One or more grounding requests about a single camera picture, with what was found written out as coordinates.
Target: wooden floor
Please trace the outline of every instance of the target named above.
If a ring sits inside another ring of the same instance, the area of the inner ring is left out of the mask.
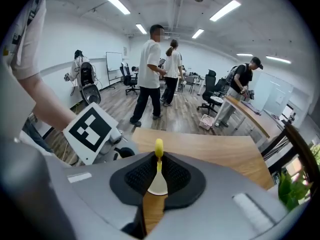
[[[129,92],[126,96],[125,89],[122,82],[113,85],[113,88],[107,88],[101,92],[102,101],[100,106],[115,120],[119,122],[118,129],[124,132],[127,138],[130,138],[135,130],[135,127],[129,123],[130,117],[133,115],[135,106],[137,104],[138,96],[134,92]],[[244,121],[238,130],[235,130],[237,122],[240,120],[240,115],[234,113],[229,120],[229,127],[214,127],[210,130],[205,130],[199,126],[199,122],[203,114],[208,112],[205,108],[200,108],[197,111],[197,107],[204,103],[202,96],[197,95],[199,86],[194,88],[192,94],[190,94],[189,86],[187,86],[183,93],[176,93],[173,98],[171,107],[161,107],[161,113],[163,117],[157,120],[152,119],[153,106],[151,98],[147,103],[143,116],[141,118],[142,128],[163,130],[177,133],[189,133],[200,135],[235,135],[246,136],[250,135],[255,142],[259,140],[259,134],[253,130],[250,131],[251,126],[247,121]],[[83,102],[73,109],[74,112],[79,113],[84,108]],[[216,114],[211,111],[210,116],[215,117]],[[78,157],[73,152],[72,148],[67,145],[67,141],[62,134],[57,130],[53,130],[45,139],[48,145],[53,149],[54,153],[63,161],[78,166],[81,165],[81,161],[78,161]]]

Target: ceiling pipe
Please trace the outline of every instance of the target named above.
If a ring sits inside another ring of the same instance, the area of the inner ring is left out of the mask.
[[[176,14],[176,0],[173,0],[173,13],[172,13],[172,19],[171,19],[171,31],[174,30],[174,24],[175,24],[175,14]]]
[[[180,14],[181,14],[181,7],[182,7],[183,2],[184,2],[184,0],[181,0],[181,1],[180,1],[180,7],[179,7],[179,11],[178,11],[178,17],[176,18],[176,25],[175,25],[176,28],[177,28],[178,25],[179,25]]]

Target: jeans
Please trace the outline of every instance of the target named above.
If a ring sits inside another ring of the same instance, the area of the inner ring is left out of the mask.
[[[233,88],[229,88],[226,96],[231,96],[235,98],[237,101],[243,101],[245,99],[244,96],[242,96],[240,93],[237,93]],[[230,105],[228,102],[224,102],[224,104],[220,108],[221,113],[218,117],[218,119],[215,121],[215,123],[227,123],[231,115],[236,111],[236,109]]]
[[[45,151],[48,151],[50,153],[53,153],[52,149],[48,146],[48,144],[44,141],[44,139],[41,137],[37,129],[34,127],[34,125],[31,123],[29,118],[25,121],[22,130],[29,135],[29,137],[40,147],[44,148]]]
[[[139,121],[147,106],[148,98],[151,97],[153,105],[153,115],[160,116],[160,88],[145,88],[140,86],[140,95],[138,97],[133,116],[130,118],[131,123]]]
[[[172,77],[165,77],[164,78],[166,83],[166,89],[164,90],[164,93],[162,95],[162,99],[170,104],[174,98],[176,86],[178,83],[178,78],[172,78]]]

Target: pink basket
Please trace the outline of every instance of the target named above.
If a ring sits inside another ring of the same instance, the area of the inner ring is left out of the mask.
[[[209,130],[210,127],[212,127],[214,120],[215,119],[213,117],[208,116],[207,114],[204,114],[200,120],[199,126],[201,126],[206,130]]]

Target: whiteboard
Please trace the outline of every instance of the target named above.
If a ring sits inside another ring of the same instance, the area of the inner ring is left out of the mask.
[[[106,68],[108,71],[119,70],[122,62],[122,53],[120,52],[106,52]]]

